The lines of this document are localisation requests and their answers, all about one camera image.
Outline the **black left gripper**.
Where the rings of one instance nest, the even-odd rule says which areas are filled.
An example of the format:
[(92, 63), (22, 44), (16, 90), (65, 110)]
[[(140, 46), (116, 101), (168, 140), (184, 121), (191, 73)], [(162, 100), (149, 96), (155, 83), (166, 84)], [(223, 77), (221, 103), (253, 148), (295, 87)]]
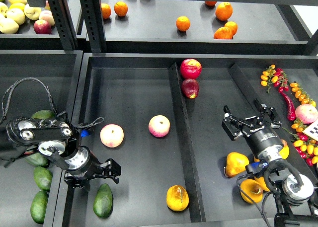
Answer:
[(81, 157), (73, 162), (77, 164), (75, 168), (66, 170), (64, 181), (72, 188), (80, 188), (90, 191), (90, 180), (103, 178), (112, 179), (116, 184), (119, 183), (121, 176), (121, 166), (112, 158), (101, 163), (93, 154)]

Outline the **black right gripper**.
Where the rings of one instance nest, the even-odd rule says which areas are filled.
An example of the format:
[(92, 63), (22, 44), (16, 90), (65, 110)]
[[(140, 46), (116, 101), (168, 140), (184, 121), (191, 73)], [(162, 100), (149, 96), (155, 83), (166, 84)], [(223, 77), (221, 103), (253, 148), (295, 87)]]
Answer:
[[(258, 99), (255, 99), (253, 104), (259, 112), (259, 116), (252, 116), (244, 120), (233, 116), (228, 106), (225, 105), (222, 128), (231, 141), (244, 136), (256, 159), (282, 159), (280, 151), (283, 143), (275, 130), (281, 127), (281, 118), (274, 107), (268, 107)], [(265, 117), (268, 117), (271, 122), (266, 121)]]

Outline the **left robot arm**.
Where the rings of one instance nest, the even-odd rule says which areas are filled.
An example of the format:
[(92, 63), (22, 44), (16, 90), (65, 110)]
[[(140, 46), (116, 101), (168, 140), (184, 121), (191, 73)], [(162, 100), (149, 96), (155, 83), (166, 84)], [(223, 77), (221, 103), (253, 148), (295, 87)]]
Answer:
[(90, 180), (97, 178), (109, 178), (118, 183), (121, 166), (111, 158), (100, 162), (88, 147), (80, 143), (81, 132), (102, 123), (103, 117), (89, 124), (72, 125), (66, 111), (57, 112), (49, 88), (41, 80), (22, 78), (5, 91), (1, 100), (0, 121), (5, 121), (13, 92), (24, 81), (38, 82), (44, 87), (54, 117), (38, 119), (19, 116), (1, 127), (1, 165), (7, 167), (18, 159), (40, 153), (65, 172), (64, 181), (72, 188), (89, 188)]

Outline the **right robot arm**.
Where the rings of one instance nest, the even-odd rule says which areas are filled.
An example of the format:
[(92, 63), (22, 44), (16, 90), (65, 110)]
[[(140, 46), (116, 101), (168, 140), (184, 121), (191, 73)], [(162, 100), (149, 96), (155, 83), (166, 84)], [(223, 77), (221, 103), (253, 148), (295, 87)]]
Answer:
[(263, 177), (273, 196), (277, 213), (275, 227), (316, 227), (318, 225), (318, 188), (279, 153), (283, 142), (276, 133), (282, 122), (274, 107), (254, 101), (257, 116), (235, 117), (224, 106), (222, 127), (234, 141), (244, 137), (258, 162), (244, 165), (245, 175), (237, 177), (237, 186), (245, 180)]

